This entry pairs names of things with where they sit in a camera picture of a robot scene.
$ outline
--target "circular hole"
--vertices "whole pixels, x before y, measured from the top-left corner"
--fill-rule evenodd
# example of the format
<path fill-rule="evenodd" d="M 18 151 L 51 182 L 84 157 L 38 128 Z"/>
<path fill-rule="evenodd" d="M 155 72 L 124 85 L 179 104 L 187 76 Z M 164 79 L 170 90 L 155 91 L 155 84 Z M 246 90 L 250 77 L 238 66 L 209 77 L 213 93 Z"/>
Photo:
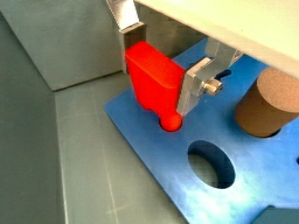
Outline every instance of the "circular hole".
<path fill-rule="evenodd" d="M 189 149 L 191 168 L 210 186 L 226 189 L 235 181 L 235 169 L 223 150 L 207 141 L 195 141 Z"/>

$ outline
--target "screw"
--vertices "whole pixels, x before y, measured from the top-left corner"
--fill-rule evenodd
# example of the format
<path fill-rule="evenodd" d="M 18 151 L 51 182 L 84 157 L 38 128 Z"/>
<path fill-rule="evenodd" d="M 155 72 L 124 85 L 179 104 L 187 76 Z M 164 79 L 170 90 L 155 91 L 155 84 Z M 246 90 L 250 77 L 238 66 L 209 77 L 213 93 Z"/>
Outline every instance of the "screw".
<path fill-rule="evenodd" d="M 241 51 L 237 51 L 235 58 L 241 56 Z"/>
<path fill-rule="evenodd" d="M 203 87 L 205 87 L 205 94 L 214 96 L 222 90 L 222 82 L 211 78 L 205 82 Z"/>

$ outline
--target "red block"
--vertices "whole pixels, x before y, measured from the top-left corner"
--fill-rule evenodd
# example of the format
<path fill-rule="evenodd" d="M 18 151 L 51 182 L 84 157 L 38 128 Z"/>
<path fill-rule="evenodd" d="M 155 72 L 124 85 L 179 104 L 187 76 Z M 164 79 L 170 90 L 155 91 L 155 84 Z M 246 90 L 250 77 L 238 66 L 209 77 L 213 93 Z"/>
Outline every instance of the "red block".
<path fill-rule="evenodd" d="M 176 112 L 183 68 L 144 41 L 126 50 L 126 63 L 139 103 L 160 116 L 163 129 L 176 131 L 183 124 Z"/>

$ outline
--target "brown cylinder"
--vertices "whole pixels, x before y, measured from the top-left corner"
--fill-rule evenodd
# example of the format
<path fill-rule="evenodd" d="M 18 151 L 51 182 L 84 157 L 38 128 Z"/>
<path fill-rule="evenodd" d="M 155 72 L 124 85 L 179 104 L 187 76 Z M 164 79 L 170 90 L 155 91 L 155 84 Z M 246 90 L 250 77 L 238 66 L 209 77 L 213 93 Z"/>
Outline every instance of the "brown cylinder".
<path fill-rule="evenodd" d="M 299 80 L 270 67 L 238 103 L 238 125 L 251 136 L 271 137 L 298 116 Z"/>

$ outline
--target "blue metal base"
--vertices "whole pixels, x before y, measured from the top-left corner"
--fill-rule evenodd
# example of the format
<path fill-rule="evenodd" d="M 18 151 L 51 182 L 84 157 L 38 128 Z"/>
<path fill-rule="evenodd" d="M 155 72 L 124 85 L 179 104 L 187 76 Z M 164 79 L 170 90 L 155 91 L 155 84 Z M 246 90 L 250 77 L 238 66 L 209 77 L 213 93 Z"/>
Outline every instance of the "blue metal base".
<path fill-rule="evenodd" d="M 203 56 L 206 42 L 174 60 L 187 67 Z M 168 133 L 159 117 L 143 110 L 130 88 L 106 105 L 107 113 L 190 223 L 251 223 L 269 205 L 299 208 L 299 120 L 271 138 L 250 136 L 234 120 L 239 99 L 267 67 L 245 56 L 223 78 L 217 97 L 205 96 Z M 207 185 L 193 171 L 190 145 L 205 140 L 227 154 L 235 182 L 226 189 Z"/>

